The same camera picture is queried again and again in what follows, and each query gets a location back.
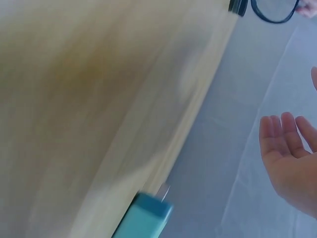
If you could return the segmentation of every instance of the light wood surface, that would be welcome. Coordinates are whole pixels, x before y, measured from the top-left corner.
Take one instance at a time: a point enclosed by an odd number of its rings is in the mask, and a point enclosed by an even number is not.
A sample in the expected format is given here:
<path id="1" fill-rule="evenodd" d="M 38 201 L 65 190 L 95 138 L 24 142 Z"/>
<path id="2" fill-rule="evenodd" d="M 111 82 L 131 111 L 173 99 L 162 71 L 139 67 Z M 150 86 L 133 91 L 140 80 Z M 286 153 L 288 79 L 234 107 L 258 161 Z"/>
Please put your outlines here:
<path id="1" fill-rule="evenodd" d="M 138 190 L 158 190 L 234 27 L 228 4 L 1 0 L 0 237 L 109 238 Z"/>

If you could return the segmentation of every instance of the wooden board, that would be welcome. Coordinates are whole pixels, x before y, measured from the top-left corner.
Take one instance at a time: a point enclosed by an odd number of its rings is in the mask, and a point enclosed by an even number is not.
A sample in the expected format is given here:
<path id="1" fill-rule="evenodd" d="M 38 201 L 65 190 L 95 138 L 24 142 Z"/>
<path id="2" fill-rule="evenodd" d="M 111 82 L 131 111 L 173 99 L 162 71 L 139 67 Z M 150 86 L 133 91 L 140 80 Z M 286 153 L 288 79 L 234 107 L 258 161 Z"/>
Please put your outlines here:
<path id="1" fill-rule="evenodd" d="M 2 1 L 0 236 L 109 238 L 167 178 L 236 16 L 228 0 Z"/>

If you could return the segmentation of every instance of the teal object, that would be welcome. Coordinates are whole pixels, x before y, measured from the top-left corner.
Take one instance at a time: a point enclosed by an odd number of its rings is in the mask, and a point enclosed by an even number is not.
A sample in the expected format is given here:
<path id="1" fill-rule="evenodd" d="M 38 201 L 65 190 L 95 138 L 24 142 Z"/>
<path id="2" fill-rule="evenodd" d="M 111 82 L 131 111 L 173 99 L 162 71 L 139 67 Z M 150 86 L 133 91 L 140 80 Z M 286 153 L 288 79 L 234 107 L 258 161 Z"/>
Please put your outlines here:
<path id="1" fill-rule="evenodd" d="M 172 210 L 171 204 L 138 193 L 112 237 L 158 238 Z"/>

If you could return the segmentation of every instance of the black eyeglass frame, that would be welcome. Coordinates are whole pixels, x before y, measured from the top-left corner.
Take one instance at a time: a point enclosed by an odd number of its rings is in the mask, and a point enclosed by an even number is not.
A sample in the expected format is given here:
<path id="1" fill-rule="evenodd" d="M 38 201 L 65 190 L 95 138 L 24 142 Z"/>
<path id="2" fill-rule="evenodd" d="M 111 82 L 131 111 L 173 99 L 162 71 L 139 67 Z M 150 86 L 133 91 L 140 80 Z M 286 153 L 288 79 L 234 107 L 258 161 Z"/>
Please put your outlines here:
<path id="1" fill-rule="evenodd" d="M 258 8 L 257 0 L 250 0 L 250 1 L 251 1 L 252 10 L 260 19 L 272 24 L 282 24 L 282 23 L 288 22 L 292 18 L 300 0 L 296 0 L 296 3 L 292 11 L 289 13 L 289 15 L 285 19 L 281 21 L 273 21 L 271 19 L 268 19 L 262 14 L 260 9 Z M 247 6 L 248 6 L 248 0 L 230 0 L 229 11 L 235 14 L 238 14 L 239 16 L 244 16 L 247 10 Z"/>

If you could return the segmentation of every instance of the gray background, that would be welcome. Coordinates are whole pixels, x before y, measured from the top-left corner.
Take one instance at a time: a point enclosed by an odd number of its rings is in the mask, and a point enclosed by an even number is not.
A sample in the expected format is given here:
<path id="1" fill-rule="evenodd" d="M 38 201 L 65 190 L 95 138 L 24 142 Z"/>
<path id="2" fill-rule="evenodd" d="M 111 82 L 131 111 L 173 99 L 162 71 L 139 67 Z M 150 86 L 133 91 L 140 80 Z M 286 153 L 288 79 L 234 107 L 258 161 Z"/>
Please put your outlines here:
<path id="1" fill-rule="evenodd" d="M 317 125 L 317 24 L 260 21 L 249 9 L 168 178 L 175 205 L 162 238 L 315 238 L 317 222 L 273 191 L 263 167 L 259 120 L 290 111 Z"/>

